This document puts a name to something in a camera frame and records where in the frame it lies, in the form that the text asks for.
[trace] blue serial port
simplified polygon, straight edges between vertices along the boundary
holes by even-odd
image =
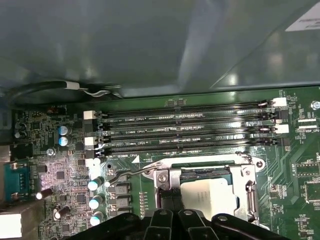
[[[30,169],[27,160],[4,165],[4,195],[6,202],[29,199]]]

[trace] white label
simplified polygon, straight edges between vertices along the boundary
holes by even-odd
[[[317,29],[320,29],[320,2],[314,5],[285,31],[294,32]]]

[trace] green circuit board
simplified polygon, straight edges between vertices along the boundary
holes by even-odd
[[[289,133],[281,136],[289,139],[285,144],[213,147],[171,153],[170,156],[164,152],[113,154],[106,157],[99,168],[90,169],[91,172],[85,166],[83,111],[108,113],[248,103],[274,98],[287,100],[288,115],[282,123],[289,125]],[[25,124],[26,138],[17,139],[16,143],[20,151],[28,151],[31,197],[34,198],[41,188],[52,187],[55,191],[46,199],[46,219],[39,226],[39,239],[60,240],[90,227],[94,211],[88,203],[97,194],[87,187],[92,176],[110,179],[118,171],[138,170],[168,157],[230,154],[237,151],[247,152],[266,162],[265,170],[257,174],[260,223],[292,240],[320,239],[320,110],[311,108],[311,103],[319,100],[320,88],[312,86],[77,103],[52,106],[52,109],[60,109],[53,111],[54,114],[18,111],[14,114],[15,123]],[[72,144],[69,146],[58,144],[57,129],[63,125],[72,129]],[[54,149],[55,155],[48,156],[48,149]],[[137,175],[125,181],[130,184],[129,207],[133,213],[143,217],[146,211],[155,208],[155,190],[151,180]],[[98,193],[106,196],[106,203],[99,207],[99,211],[105,214],[105,220],[115,216],[117,209],[108,204],[108,189],[100,187]],[[55,220],[53,209],[64,205],[70,206],[70,213],[61,220]]]

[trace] black cable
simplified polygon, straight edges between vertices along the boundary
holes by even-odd
[[[21,97],[25,97],[29,94],[44,91],[44,90],[54,90],[54,89],[67,89],[67,90],[88,90],[88,86],[83,83],[71,82],[71,81],[45,81],[39,83],[30,83],[27,85],[15,87],[9,90],[6,95],[6,100],[8,107],[14,110],[28,110],[28,111],[39,111],[46,112],[48,106],[52,103],[48,102],[45,104],[18,104],[17,100]],[[88,101],[92,97],[88,95],[82,101]]]

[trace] gray metal panel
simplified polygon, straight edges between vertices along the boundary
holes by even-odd
[[[317,2],[3,0],[0,86],[40,75],[135,97],[319,84],[320,30],[285,32]]]

